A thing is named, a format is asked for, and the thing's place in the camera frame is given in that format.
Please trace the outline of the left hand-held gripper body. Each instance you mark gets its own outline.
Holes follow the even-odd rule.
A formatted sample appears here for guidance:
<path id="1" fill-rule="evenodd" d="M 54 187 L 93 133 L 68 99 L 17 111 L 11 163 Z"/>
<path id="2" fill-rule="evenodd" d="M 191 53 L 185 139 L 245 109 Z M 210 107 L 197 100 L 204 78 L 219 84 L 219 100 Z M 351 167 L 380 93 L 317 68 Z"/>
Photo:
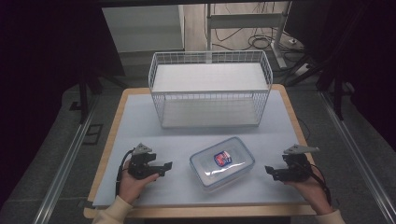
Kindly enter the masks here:
<path id="1" fill-rule="evenodd" d="M 142 180 L 155 174 L 164 176 L 165 166 L 149 166 L 149 163 L 155 160 L 156 154 L 152 152 L 151 148 L 142 143 L 138 144 L 132 153 L 128 174 L 137 180 Z"/>

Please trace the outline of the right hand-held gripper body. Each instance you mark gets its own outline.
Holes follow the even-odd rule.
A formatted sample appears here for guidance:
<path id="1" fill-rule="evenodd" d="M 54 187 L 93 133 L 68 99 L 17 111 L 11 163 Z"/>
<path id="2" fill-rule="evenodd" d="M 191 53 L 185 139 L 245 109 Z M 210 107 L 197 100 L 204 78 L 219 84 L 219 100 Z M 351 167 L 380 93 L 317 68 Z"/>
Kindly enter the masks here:
<path id="1" fill-rule="evenodd" d="M 271 176 L 276 181 L 304 182 L 312 174 L 311 163 L 306 153 L 318 152 L 318 147 L 293 145 L 284 151 L 283 161 L 288 165 L 286 169 L 271 168 Z"/>

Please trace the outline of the clear plastic food container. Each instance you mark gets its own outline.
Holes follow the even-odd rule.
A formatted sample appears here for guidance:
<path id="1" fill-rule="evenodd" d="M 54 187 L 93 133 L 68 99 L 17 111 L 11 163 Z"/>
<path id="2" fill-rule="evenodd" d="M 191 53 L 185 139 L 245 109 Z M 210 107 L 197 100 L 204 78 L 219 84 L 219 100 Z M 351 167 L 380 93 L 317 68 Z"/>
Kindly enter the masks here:
<path id="1" fill-rule="evenodd" d="M 203 189 L 218 189 L 249 172 L 255 159 L 239 137 L 231 137 L 194 153 L 190 165 Z"/>

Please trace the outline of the white wire shelf rack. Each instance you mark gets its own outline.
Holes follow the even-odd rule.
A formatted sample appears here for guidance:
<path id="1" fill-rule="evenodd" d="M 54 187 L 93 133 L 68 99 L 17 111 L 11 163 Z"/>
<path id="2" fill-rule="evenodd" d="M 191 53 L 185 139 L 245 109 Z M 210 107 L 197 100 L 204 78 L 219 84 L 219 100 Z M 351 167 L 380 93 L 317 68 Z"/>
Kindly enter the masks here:
<path id="1" fill-rule="evenodd" d="M 262 50 L 156 52 L 148 74 L 164 128 L 258 126 L 272 84 Z"/>

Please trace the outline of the person's left hand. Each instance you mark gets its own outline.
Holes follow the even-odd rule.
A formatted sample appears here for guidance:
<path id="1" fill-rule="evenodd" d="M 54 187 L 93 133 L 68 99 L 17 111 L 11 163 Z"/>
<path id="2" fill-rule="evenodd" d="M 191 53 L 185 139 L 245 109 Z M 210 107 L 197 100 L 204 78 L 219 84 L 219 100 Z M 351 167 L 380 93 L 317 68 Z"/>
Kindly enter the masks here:
<path id="1" fill-rule="evenodd" d="M 128 204 L 133 204 L 140 196 L 146 185 L 156 181 L 158 174 L 150 175 L 144 179 L 138 180 L 131 176 L 127 170 L 121 172 L 119 196 Z"/>

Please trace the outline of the person's right hand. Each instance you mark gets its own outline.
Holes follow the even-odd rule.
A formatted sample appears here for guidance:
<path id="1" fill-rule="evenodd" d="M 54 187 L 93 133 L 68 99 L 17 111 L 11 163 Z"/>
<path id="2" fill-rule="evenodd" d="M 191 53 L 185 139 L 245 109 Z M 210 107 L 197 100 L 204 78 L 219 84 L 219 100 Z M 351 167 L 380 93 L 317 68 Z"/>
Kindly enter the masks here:
<path id="1" fill-rule="evenodd" d="M 310 176 L 304 182 L 285 182 L 285 185 L 296 188 L 318 216 L 333 212 L 323 187 L 314 177 Z"/>

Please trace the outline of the light blue table mat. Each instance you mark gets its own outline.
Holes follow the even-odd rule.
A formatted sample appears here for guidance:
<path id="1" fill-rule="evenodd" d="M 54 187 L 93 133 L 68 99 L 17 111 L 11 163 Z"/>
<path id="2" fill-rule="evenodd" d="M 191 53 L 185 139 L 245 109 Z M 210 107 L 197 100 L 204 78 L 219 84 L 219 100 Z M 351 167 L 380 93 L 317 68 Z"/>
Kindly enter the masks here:
<path id="1" fill-rule="evenodd" d="M 212 191 L 204 189 L 190 166 L 192 154 L 231 137 L 238 137 L 252 153 L 251 171 Z M 258 127 L 164 129 L 158 121 L 151 96 L 127 96 L 126 106 L 106 171 L 93 204 L 106 206 L 115 198 L 115 181 L 125 153 L 144 144 L 157 154 L 154 165 L 172 162 L 165 176 L 148 185 L 137 206 L 230 205 L 301 203 L 298 191 L 275 181 L 266 166 L 284 168 L 283 151 L 298 143 L 290 116 L 279 91 L 271 91 Z"/>

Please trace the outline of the black tripod stand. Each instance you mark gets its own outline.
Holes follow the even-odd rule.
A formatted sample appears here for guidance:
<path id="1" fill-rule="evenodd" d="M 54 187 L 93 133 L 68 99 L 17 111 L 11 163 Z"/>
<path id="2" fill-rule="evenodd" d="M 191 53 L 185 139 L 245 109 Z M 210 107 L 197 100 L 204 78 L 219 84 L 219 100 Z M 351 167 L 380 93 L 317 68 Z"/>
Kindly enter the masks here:
<path id="1" fill-rule="evenodd" d="M 326 91 L 332 87 L 332 106 L 333 112 L 340 120 L 343 120 L 342 115 L 342 97 L 346 94 L 343 90 L 343 79 L 341 75 L 341 67 L 339 60 L 335 56 L 331 56 L 321 63 L 312 65 L 306 72 L 299 75 L 297 78 L 287 81 L 286 86 L 294 86 L 301 81 L 319 74 L 319 79 L 316 87 L 319 91 Z"/>
<path id="2" fill-rule="evenodd" d="M 104 78 L 123 90 L 129 88 L 129 85 L 118 79 L 118 77 L 111 76 L 99 69 L 92 69 L 90 73 L 81 73 L 78 76 L 79 101 L 73 102 L 70 106 L 71 111 L 77 110 L 80 112 L 80 124 L 84 123 L 88 119 L 89 113 L 92 111 L 90 107 L 91 101 L 89 100 L 89 92 L 92 97 L 96 97 L 104 90 L 104 86 L 100 81 L 101 78 Z"/>

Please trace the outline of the white power strip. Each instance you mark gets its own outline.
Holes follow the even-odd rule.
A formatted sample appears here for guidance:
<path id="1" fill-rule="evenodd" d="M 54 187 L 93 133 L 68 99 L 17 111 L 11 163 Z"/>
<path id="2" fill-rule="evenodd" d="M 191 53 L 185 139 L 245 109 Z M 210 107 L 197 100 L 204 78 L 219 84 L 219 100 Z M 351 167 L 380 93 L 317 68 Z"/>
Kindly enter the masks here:
<path id="1" fill-rule="evenodd" d="M 305 72 L 307 72 L 310 68 L 311 68 L 311 66 L 308 63 L 304 63 L 300 68 L 297 69 L 297 71 L 295 72 L 295 75 L 300 76 L 300 75 L 304 74 Z"/>

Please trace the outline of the white cabinet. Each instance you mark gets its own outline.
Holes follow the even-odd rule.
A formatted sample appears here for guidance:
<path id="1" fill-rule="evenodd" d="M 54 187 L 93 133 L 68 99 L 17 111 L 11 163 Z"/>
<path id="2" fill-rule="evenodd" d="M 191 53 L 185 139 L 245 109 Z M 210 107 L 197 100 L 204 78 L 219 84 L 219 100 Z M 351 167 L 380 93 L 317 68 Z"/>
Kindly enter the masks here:
<path id="1" fill-rule="evenodd" d="M 182 5 L 102 9 L 118 52 L 182 50 Z"/>

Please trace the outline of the white metal stand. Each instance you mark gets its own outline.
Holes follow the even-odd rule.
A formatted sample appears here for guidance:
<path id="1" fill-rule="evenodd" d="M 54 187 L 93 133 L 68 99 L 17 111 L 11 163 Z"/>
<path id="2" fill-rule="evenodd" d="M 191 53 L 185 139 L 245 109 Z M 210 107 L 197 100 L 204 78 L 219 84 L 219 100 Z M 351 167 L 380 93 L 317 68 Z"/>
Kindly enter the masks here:
<path id="1" fill-rule="evenodd" d="M 280 39 L 286 25 L 290 11 L 291 1 L 287 1 L 279 13 L 248 13 L 248 14 L 215 14 L 215 7 L 206 4 L 205 31 L 206 49 L 212 50 L 212 31 L 214 29 L 239 29 L 239 28 L 274 28 L 276 36 L 270 41 L 270 47 L 281 69 L 287 67 L 280 52 Z"/>

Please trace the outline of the metal floor rail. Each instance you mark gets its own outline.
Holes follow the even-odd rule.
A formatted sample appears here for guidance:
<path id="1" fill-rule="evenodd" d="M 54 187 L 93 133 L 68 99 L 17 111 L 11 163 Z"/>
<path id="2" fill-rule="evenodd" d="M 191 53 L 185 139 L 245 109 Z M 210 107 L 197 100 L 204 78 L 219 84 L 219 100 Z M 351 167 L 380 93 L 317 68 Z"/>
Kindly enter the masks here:
<path id="1" fill-rule="evenodd" d="M 351 155 L 352 160 L 357 165 L 357 168 L 360 171 L 366 186 L 371 191 L 375 202 L 377 203 L 378 208 L 384 216 L 385 220 L 388 224 L 396 224 L 396 206 L 390 199 L 379 179 L 375 176 L 375 173 L 373 172 L 369 163 L 364 158 L 363 154 L 361 153 L 361 149 L 351 135 L 347 125 L 343 120 L 339 119 L 339 117 L 334 112 L 330 96 L 326 92 L 322 91 L 320 91 L 318 95 L 322 99 L 322 102 L 325 105 L 326 110 L 330 118 L 332 119 L 335 128 L 340 133 L 340 136 L 344 144 L 346 145 L 346 148 Z"/>
<path id="2" fill-rule="evenodd" d="M 52 179 L 49 189 L 40 205 L 32 224 L 48 224 L 50 217 L 54 211 L 56 203 L 59 200 L 61 192 L 64 188 L 65 181 L 70 174 L 71 168 L 75 162 L 79 149 L 82 145 L 82 141 L 88 131 L 89 126 L 92 122 L 94 110 L 97 107 L 99 95 L 94 95 L 89 103 L 88 115 L 84 121 L 78 125 L 78 130 L 73 138 L 73 141 L 69 148 L 66 150 L 64 158 L 60 163 L 60 166 Z"/>

